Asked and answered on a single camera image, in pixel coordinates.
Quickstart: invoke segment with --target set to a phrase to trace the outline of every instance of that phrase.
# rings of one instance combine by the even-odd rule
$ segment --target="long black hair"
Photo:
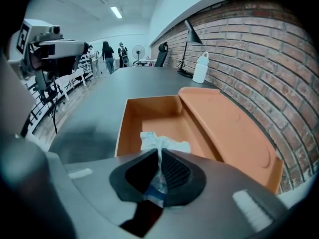
[[[102,47],[102,50],[103,51],[109,51],[109,50],[111,50],[112,48],[111,48],[111,46],[109,45],[109,42],[108,41],[104,41],[103,42],[103,47]]]

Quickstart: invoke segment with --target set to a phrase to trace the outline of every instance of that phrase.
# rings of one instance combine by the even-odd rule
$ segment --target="desk lamp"
[[[183,58],[180,62],[180,64],[178,65],[178,72],[180,74],[182,74],[183,76],[186,76],[186,77],[190,77],[192,78],[193,77],[193,74],[186,71],[185,69],[183,69],[185,67],[185,64],[184,64],[184,60],[185,60],[185,53],[186,53],[186,48],[187,48],[187,43],[194,43],[194,44],[199,44],[199,45],[203,45],[202,41],[200,40],[200,38],[198,37],[197,33],[195,32],[193,26],[191,25],[191,23],[189,22],[189,20],[185,20],[185,25],[188,29],[188,36],[187,36],[187,39],[186,39],[186,45],[185,45],[185,49],[184,49],[184,55],[183,55]]]

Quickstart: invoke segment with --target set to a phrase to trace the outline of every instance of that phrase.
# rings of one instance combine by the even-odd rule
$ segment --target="white water bottle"
[[[205,80],[205,76],[208,70],[208,52],[205,51],[202,56],[200,56],[197,60],[197,64],[195,67],[195,72],[193,75],[193,81],[197,83],[203,83]]]

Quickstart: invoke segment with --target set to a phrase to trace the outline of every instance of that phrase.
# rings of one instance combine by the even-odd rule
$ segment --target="brick wall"
[[[298,19],[277,0],[229,0],[189,18],[204,46],[188,46],[185,69],[209,52],[206,81],[263,127],[284,160],[281,192],[289,191],[318,170],[318,54]],[[164,63],[176,68],[187,30],[183,22],[152,46],[167,41]]]

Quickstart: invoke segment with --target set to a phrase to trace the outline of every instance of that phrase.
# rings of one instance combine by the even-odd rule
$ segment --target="gray tabletop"
[[[182,87],[213,88],[195,83],[173,68],[120,68],[73,111],[49,151],[57,153],[63,164],[114,157],[126,100],[176,95]]]

